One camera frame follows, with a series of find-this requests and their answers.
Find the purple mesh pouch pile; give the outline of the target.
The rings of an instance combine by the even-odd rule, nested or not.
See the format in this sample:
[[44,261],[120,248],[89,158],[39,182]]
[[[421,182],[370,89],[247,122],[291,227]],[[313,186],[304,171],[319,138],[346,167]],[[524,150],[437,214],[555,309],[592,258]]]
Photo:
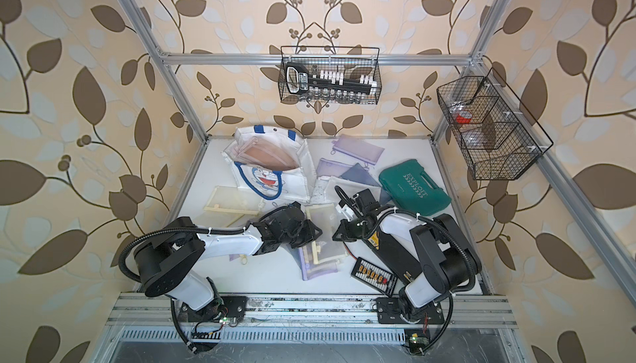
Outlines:
[[303,281],[310,281],[314,278],[337,273],[337,263],[327,262],[325,264],[317,264],[313,260],[313,255],[307,246],[303,246],[298,250],[301,276]]

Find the pink mesh pouch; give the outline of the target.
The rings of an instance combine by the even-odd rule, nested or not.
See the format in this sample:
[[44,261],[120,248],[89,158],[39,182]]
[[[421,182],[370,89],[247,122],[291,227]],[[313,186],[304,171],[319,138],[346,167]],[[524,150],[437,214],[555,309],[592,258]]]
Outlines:
[[268,140],[256,137],[241,144],[235,155],[235,161],[271,171],[290,171],[299,166],[293,154]]

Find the yellow trimmed mesh pouch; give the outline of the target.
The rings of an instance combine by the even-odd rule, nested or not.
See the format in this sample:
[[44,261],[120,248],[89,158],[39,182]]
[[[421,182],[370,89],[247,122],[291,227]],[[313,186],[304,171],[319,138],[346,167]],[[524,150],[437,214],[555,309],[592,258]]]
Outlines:
[[338,262],[348,257],[342,242],[332,240],[340,220],[334,204],[313,205],[306,207],[306,216],[322,234],[310,243],[308,252],[312,263],[316,265]]

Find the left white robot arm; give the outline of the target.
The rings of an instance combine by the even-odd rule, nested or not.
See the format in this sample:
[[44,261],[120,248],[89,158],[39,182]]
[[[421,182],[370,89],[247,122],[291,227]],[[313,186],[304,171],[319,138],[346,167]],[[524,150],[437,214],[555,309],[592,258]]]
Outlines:
[[197,323],[222,323],[229,312],[214,281],[195,272],[198,262],[225,255],[266,255],[282,245],[299,249],[321,235],[322,230],[306,218],[298,202],[235,228],[198,226],[182,216],[125,245],[117,263],[124,276],[141,285],[146,297],[167,295],[171,299],[177,335],[196,355],[212,346],[186,335],[178,321],[177,303],[190,310]]

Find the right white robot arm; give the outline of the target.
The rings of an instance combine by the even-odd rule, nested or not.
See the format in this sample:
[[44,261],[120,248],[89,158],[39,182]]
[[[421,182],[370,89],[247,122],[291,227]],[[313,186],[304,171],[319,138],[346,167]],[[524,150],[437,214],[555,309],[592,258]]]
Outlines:
[[364,276],[375,288],[401,281],[397,311],[405,323],[420,323],[436,303],[475,288],[482,263],[455,219],[447,214],[427,218],[391,205],[381,206],[369,189],[349,196],[335,192],[337,209],[345,216],[332,240],[360,241],[389,269],[389,275]]

